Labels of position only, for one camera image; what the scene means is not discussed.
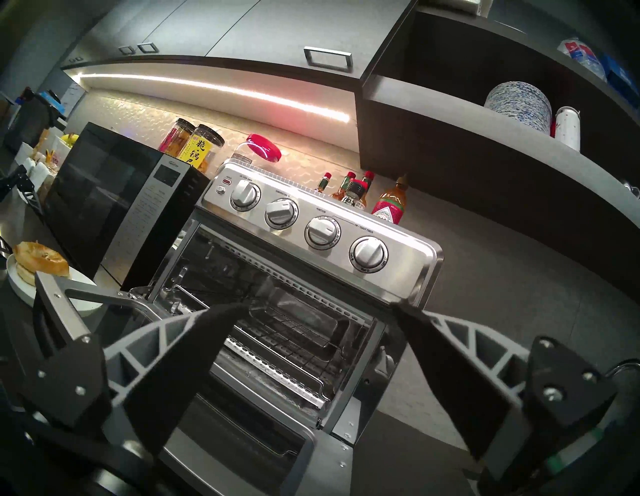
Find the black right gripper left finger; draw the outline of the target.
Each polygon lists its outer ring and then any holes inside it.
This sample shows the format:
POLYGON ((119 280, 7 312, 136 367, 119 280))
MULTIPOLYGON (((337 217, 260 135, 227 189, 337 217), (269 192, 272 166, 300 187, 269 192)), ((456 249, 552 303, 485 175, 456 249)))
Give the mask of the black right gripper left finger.
POLYGON ((116 446, 132 440, 160 455, 214 361, 250 304, 223 303, 161 319, 141 300, 36 273, 36 298, 66 344, 27 375, 20 395, 54 426, 102 433, 116 446), (108 347, 90 333, 71 299, 127 303, 150 323, 108 347))

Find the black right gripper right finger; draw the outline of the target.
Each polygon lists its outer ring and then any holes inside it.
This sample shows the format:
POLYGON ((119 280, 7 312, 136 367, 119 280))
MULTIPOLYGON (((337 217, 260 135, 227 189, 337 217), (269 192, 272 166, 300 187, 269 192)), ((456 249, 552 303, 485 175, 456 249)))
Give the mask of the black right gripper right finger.
POLYGON ((394 319, 469 453, 481 481, 530 481, 545 462, 593 431, 615 383, 555 338, 530 349, 475 322, 407 304, 394 319))

